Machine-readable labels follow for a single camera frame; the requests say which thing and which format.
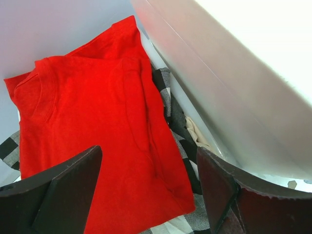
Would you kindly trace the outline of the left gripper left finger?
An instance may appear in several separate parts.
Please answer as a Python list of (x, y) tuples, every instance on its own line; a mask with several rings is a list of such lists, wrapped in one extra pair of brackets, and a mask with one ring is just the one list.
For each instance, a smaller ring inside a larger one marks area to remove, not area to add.
[(102, 161), (93, 146), (0, 189), (2, 234), (82, 234)]

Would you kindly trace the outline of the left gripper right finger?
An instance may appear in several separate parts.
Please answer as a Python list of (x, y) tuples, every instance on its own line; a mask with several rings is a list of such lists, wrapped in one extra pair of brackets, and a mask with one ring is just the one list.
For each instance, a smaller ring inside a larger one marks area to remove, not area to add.
[(206, 148), (197, 166), (213, 234), (310, 234), (312, 194), (276, 185)]

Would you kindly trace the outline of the white drawer cabinet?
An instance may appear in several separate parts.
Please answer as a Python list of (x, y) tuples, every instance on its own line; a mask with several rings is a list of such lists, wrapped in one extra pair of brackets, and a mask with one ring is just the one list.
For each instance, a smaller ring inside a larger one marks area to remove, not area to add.
[(134, 0), (206, 124), (245, 170), (312, 177), (309, 0)]

